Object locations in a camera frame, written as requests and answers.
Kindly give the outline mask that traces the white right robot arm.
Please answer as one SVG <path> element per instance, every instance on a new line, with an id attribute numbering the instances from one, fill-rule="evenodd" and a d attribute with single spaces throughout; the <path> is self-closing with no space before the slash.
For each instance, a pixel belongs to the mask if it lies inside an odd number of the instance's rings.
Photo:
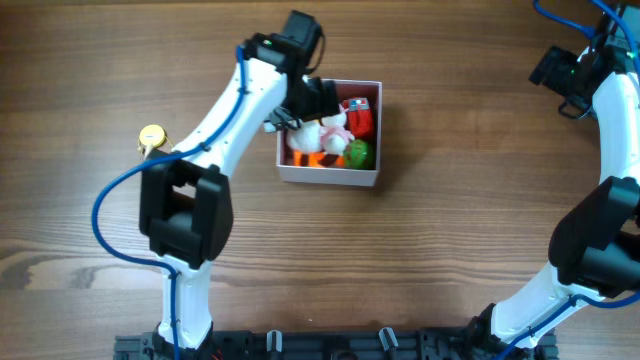
<path id="1" fill-rule="evenodd" d="M 581 54 L 550 47 L 529 80 L 562 96 L 575 119 L 597 121 L 599 184 L 557 224 L 544 267 L 464 329 L 459 347 L 469 359 L 541 356 L 544 336 L 577 311 L 639 300 L 639 238 L 623 229 L 639 218 L 639 9 L 591 2 L 602 13 L 594 27 L 533 5 L 589 45 Z"/>

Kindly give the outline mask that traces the red toy fire truck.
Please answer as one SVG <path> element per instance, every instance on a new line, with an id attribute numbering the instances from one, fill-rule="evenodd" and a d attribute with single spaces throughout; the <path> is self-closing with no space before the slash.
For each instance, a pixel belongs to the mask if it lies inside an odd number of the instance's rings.
<path id="1" fill-rule="evenodd" d="M 357 97 L 342 102 L 347 127 L 356 139 L 372 142 L 375 139 L 375 121 L 367 98 Z"/>

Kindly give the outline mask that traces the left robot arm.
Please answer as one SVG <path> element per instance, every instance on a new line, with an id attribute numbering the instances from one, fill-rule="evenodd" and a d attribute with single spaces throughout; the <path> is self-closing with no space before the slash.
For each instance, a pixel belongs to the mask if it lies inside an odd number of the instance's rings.
<path id="1" fill-rule="evenodd" d="M 279 33 L 256 33 L 236 50 L 234 73 L 196 129 L 141 178 L 139 227 L 163 265 L 163 318 L 152 334 L 162 359 L 213 355 L 208 286 L 233 226 L 230 179 L 256 132 L 276 110 L 297 120 L 339 111 L 335 84 L 313 77 L 324 48 L 316 19 L 292 11 Z"/>

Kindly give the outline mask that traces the white plush duck yellow hat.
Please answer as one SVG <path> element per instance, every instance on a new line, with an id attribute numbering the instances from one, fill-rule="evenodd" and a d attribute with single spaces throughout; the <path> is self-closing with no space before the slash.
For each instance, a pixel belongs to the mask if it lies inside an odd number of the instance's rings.
<path id="1" fill-rule="evenodd" d="M 297 130 L 288 130 L 286 143 L 293 152 L 293 165 L 320 167 L 324 157 L 320 140 L 322 126 L 318 120 L 304 122 Z"/>

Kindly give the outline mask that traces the green ball with red numbers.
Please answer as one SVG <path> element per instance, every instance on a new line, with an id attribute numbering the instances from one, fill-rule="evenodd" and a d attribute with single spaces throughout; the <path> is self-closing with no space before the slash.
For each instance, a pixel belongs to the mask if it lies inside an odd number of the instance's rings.
<path id="1" fill-rule="evenodd" d="M 352 141 L 343 152 L 346 167 L 355 170 L 373 170 L 376 162 L 374 147 L 360 139 Z"/>

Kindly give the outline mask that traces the yellow rattle drum toy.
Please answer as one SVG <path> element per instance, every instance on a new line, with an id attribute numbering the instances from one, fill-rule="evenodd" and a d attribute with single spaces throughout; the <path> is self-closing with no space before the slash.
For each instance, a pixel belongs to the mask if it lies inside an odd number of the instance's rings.
<path id="1" fill-rule="evenodd" d="M 137 151 L 144 159 L 147 159 L 154 149 L 168 144 L 173 147 L 166 130 L 157 124 L 145 126 L 139 133 Z"/>

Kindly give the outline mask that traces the white duck with pink hat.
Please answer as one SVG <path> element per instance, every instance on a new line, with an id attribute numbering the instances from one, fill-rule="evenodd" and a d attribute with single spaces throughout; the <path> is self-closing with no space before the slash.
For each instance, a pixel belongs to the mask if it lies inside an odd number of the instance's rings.
<path id="1" fill-rule="evenodd" d="M 339 106 L 339 113 L 320 119 L 320 142 L 322 159 L 319 164 L 323 167 L 343 167 L 343 155 L 348 145 L 355 140 L 355 136 L 347 129 L 346 110 Z"/>

